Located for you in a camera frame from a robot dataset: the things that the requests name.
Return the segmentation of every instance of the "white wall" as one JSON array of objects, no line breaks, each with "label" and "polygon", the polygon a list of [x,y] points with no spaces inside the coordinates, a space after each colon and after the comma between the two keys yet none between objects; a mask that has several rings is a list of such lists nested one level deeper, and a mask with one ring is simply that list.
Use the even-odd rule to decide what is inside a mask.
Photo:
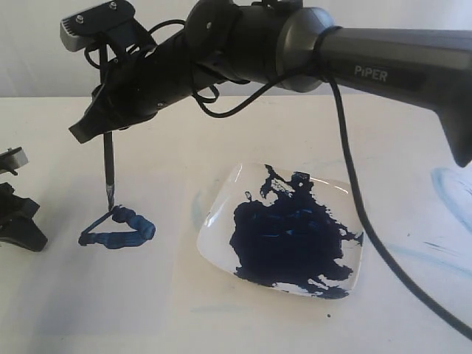
[{"label": "white wall", "polygon": [[[88,96],[97,84],[97,73],[82,53],[63,48],[59,22],[101,2],[2,0],[0,97]],[[130,2],[136,8],[136,18],[149,28],[169,18],[186,18],[196,0]],[[252,0],[235,2],[250,4]],[[471,0],[305,0],[305,6],[325,8],[343,27],[472,30]],[[169,31],[163,30],[158,38],[165,38]],[[222,93],[248,94],[253,90],[251,85],[225,85]]]}]

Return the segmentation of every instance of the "table surface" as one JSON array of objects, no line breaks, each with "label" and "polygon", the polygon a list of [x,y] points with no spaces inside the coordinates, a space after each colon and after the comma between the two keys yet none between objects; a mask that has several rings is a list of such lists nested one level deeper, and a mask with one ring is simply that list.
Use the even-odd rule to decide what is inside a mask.
[{"label": "table surface", "polygon": [[[103,172],[101,140],[79,145],[67,130],[89,101],[0,100],[0,150],[22,146],[30,160],[18,177],[2,175],[2,181],[41,205],[35,221],[51,243],[57,242],[51,222],[59,198],[56,186],[74,174]],[[240,101],[223,97],[215,110]],[[434,113],[367,94],[345,95],[344,101],[358,177],[377,233],[418,284],[472,325],[472,235],[431,183],[437,167],[465,175],[470,169],[454,165]],[[347,181],[331,96],[264,97],[222,120],[185,100],[115,134],[115,153],[118,176],[159,170],[186,181],[162,328],[153,335],[0,333],[1,353],[471,352],[472,343],[416,300],[370,242],[358,284],[342,300],[270,291],[232,277],[199,255],[199,228],[237,163],[262,162]],[[38,257],[48,257],[48,249],[33,254],[1,245],[0,316]]]}]

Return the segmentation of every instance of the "blue paint smear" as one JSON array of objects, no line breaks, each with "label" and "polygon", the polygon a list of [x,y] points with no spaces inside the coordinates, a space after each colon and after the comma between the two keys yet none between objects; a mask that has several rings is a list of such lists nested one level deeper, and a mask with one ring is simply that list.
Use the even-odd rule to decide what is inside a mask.
[{"label": "blue paint smear", "polygon": [[271,166],[265,168],[268,178],[260,188],[260,195],[265,199],[274,192],[277,200],[265,206],[253,201],[251,193],[246,192],[248,202],[236,208],[230,245],[241,267],[235,275],[269,288],[281,282],[297,285],[325,299],[345,297],[344,289],[328,286],[319,277],[346,280],[353,270],[335,261],[343,257],[341,241],[356,240],[361,244],[363,235],[357,237],[349,232],[330,217],[325,206],[317,204],[311,195],[310,175],[295,172],[286,181]]},{"label": "blue paint smear", "polygon": [[[90,232],[92,229],[100,225],[107,218],[112,217],[112,220],[117,223],[127,223],[133,230],[132,232]],[[95,221],[88,227],[79,238],[81,246],[93,245],[99,243],[104,245],[107,249],[122,249],[125,247],[139,247],[149,240],[154,238],[156,227],[153,223],[146,220],[141,215],[122,206],[116,206],[113,210],[99,220]]]},{"label": "blue paint smear", "polygon": [[472,184],[460,174],[448,168],[437,168],[431,172],[434,189],[454,217],[472,234],[472,214],[459,199],[471,198]]},{"label": "blue paint smear", "polygon": [[472,279],[472,270],[441,260],[440,258],[436,258],[429,254],[422,253],[419,251],[414,251],[412,249],[407,249],[407,248],[404,248],[402,246],[397,246],[397,245],[387,245],[387,248],[392,253],[400,254],[402,256],[407,256],[407,257],[413,257],[418,260],[422,260],[426,263],[430,263],[433,266],[438,266],[440,268],[444,268],[449,271],[452,271],[455,274],[458,274],[460,276],[467,277],[468,279]]}]

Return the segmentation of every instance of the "robotic arm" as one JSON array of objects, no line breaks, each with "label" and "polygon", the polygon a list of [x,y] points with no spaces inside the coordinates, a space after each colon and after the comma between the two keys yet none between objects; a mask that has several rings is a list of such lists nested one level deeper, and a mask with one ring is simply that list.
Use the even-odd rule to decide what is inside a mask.
[{"label": "robotic arm", "polygon": [[335,27],[302,0],[200,0],[183,30],[157,45],[133,16],[132,5],[115,0],[61,21],[69,50],[108,45],[116,54],[70,129],[81,143],[227,80],[285,75],[279,87],[306,92],[329,74],[340,85],[435,111],[457,164],[472,160],[472,32]]}]

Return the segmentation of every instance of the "paint palette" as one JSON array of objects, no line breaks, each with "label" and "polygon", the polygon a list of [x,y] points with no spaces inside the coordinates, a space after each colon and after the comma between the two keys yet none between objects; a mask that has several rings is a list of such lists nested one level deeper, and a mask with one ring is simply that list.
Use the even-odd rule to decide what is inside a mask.
[{"label": "paint palette", "polygon": [[340,299],[357,281],[363,239],[349,185],[240,164],[201,228],[198,250],[258,285]]}]

